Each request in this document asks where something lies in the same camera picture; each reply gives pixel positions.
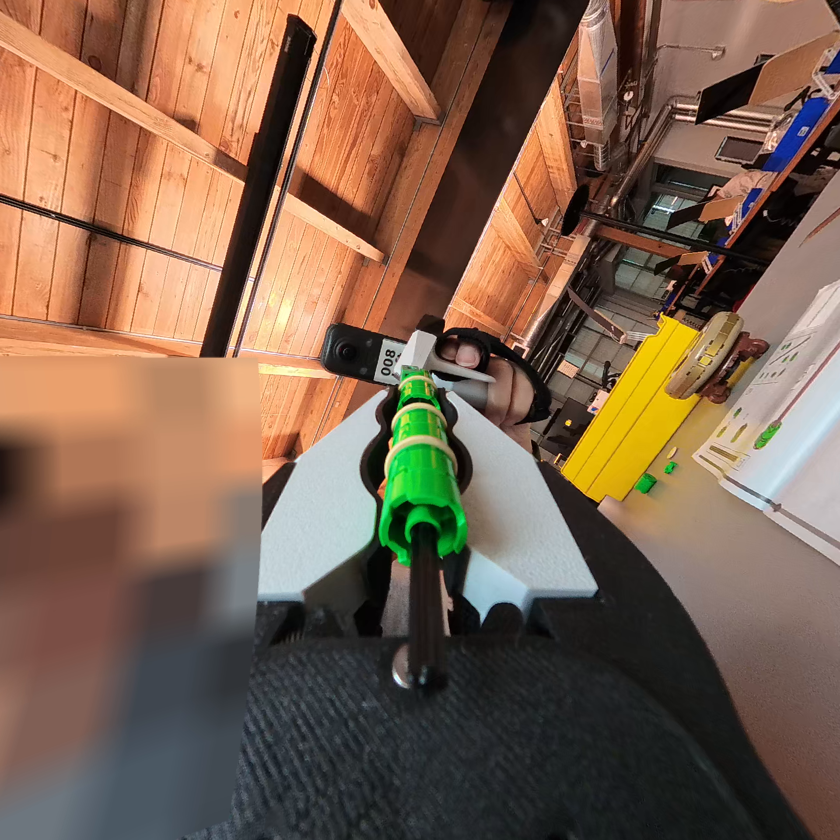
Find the blue crate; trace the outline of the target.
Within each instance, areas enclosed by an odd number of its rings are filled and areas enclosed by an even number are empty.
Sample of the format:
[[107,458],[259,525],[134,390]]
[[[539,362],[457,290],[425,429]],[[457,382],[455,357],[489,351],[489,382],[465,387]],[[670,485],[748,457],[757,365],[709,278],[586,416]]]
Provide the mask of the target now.
[[763,163],[763,172],[811,175],[827,165],[838,168],[839,98],[811,98]]

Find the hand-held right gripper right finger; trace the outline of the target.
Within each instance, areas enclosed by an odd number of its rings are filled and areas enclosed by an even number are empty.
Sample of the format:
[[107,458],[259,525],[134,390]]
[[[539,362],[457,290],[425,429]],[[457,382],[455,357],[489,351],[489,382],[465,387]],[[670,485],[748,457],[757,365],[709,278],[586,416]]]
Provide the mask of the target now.
[[528,619],[538,599],[591,599],[597,583],[538,461],[460,392],[446,396],[472,467],[461,492],[469,531],[464,598],[481,620],[499,603]]

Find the person's left hand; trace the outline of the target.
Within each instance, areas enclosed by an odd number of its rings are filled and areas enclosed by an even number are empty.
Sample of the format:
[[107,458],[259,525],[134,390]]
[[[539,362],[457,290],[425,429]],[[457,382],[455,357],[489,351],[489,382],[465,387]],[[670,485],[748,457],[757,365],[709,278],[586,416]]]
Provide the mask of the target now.
[[[450,338],[438,345],[438,355],[465,369],[477,369],[481,363],[480,347],[469,341]],[[488,386],[484,415],[512,438],[529,438],[529,414],[533,389],[529,378],[514,364],[496,355],[489,358],[486,372],[494,378]]]

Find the green brick bamboo stalk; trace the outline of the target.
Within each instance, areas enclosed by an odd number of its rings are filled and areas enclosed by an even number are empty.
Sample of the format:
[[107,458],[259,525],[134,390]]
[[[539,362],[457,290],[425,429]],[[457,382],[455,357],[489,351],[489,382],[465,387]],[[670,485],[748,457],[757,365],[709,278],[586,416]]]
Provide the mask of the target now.
[[405,680],[428,693],[447,679],[442,561],[460,552],[468,536],[458,461],[430,371],[403,366],[388,428],[377,536],[409,569]]

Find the storage rack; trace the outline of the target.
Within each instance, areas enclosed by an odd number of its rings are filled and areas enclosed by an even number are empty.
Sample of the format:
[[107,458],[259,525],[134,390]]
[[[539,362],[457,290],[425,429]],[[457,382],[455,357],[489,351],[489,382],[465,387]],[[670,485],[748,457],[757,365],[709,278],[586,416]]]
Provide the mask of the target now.
[[830,179],[838,173],[838,168],[823,165],[814,174],[800,175],[790,171],[762,171],[762,166],[809,99],[824,98],[832,102],[838,98],[838,51],[828,66],[814,75],[809,87],[757,107],[747,104],[757,76],[751,67],[702,88],[696,100],[699,111],[694,124],[714,123],[734,116],[737,111],[756,112],[772,102],[780,104],[781,113],[765,131],[763,144],[744,165],[743,173],[728,183],[733,197],[725,197],[725,188],[720,187],[702,206],[710,210],[709,221],[713,227],[722,223],[727,229],[717,246],[771,261],[823,190],[822,176]]

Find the black round lamp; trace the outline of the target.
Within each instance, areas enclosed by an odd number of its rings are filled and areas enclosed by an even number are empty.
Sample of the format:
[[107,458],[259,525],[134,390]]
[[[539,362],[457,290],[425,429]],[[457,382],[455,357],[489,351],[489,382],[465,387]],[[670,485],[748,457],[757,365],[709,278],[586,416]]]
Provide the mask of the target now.
[[580,223],[584,210],[590,198],[590,188],[587,184],[579,185],[572,194],[562,216],[560,235],[570,237]]

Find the long black ceiling bar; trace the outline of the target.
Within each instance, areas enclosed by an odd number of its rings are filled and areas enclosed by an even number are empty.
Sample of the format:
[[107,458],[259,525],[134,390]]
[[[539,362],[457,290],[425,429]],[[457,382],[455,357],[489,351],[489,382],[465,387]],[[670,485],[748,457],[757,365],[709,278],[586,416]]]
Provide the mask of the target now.
[[287,17],[200,358],[223,358],[228,351],[316,41],[312,28],[299,16]]

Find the open instruction booklet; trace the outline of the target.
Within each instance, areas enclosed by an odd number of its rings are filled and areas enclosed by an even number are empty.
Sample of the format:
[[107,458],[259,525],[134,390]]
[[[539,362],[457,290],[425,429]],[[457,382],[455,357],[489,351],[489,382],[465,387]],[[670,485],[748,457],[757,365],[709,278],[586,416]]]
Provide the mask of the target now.
[[[777,419],[777,434],[753,449]],[[724,490],[839,563],[838,281],[817,292],[693,458]]]

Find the silver ventilation duct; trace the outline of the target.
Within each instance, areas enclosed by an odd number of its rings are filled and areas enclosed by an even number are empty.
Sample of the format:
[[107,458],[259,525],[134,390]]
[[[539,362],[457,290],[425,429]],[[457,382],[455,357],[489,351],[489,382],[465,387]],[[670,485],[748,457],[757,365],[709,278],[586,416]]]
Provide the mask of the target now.
[[[594,163],[606,172],[610,162],[610,139],[617,126],[621,98],[618,93],[617,42],[613,15],[607,1],[589,2],[577,31],[576,79],[581,102],[584,138],[593,145]],[[658,111],[622,179],[598,204],[597,219],[587,223],[583,235],[593,236],[597,224],[617,226],[624,200],[629,196],[648,162],[673,123],[693,123],[699,106],[684,98],[667,100]]]

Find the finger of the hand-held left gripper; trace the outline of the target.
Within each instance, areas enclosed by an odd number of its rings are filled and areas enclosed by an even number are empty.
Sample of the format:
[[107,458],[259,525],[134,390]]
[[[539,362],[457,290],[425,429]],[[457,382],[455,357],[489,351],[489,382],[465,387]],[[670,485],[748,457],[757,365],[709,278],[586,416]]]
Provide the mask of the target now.
[[432,332],[415,330],[401,354],[401,374],[409,370],[435,372],[438,336]]

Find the grey desk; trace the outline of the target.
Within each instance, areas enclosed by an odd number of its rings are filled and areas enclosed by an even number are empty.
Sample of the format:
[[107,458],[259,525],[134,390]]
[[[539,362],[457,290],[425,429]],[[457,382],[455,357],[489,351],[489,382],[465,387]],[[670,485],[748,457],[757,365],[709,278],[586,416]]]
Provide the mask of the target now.
[[703,401],[654,460],[646,495],[599,506],[705,639],[765,767],[815,838],[838,838],[838,566],[693,459],[727,406]]

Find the yellow box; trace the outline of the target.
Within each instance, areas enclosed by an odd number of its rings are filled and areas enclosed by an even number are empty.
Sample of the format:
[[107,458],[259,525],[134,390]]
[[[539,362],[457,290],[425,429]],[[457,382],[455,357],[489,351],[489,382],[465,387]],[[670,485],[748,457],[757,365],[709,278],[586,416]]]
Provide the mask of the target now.
[[619,377],[580,441],[562,475],[585,496],[622,501],[700,401],[665,393],[673,370],[699,331],[661,317]]

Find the cardboard box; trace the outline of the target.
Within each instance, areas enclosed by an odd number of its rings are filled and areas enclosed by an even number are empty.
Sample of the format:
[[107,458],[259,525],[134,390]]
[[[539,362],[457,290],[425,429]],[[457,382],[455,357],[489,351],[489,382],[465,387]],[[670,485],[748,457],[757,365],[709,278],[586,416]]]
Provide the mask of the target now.
[[833,31],[754,64],[751,70],[756,70],[757,76],[747,104],[762,106],[809,87],[814,75],[837,54],[838,42],[839,33]]

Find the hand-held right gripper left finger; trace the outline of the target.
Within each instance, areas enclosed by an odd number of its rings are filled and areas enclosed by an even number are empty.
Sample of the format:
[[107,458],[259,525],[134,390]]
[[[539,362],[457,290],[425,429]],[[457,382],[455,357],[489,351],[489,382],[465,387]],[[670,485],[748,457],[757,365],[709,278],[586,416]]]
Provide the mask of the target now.
[[379,391],[269,482],[260,605],[279,636],[401,634],[401,574],[375,536],[382,481],[365,452],[382,432]]

